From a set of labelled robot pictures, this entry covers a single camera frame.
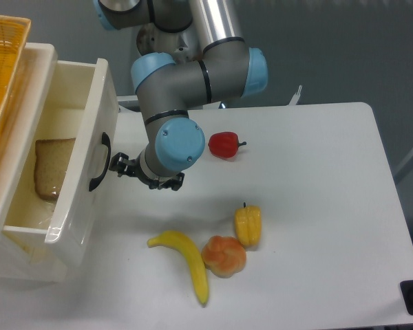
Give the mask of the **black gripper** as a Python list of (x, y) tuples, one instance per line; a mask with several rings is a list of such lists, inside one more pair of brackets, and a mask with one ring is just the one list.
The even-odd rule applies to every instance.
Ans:
[(119, 152), (112, 157), (108, 169), (116, 172), (117, 177), (123, 175), (135, 177), (151, 190), (170, 188), (177, 191), (182, 187), (184, 181), (184, 173), (178, 173), (173, 177), (161, 177), (153, 174), (149, 171), (146, 162), (141, 160), (141, 155), (136, 159), (129, 159), (128, 155)]

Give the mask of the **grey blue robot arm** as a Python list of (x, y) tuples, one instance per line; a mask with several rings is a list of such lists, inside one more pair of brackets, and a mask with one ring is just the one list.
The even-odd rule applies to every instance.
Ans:
[(105, 164), (151, 189), (177, 190), (205, 148), (188, 111), (263, 91), (266, 59), (245, 43), (232, 1), (95, 1), (94, 7), (108, 30), (152, 25), (180, 37), (194, 31), (195, 54), (182, 63), (174, 50), (157, 47), (134, 61), (131, 79), (149, 142), (138, 157), (109, 154)]

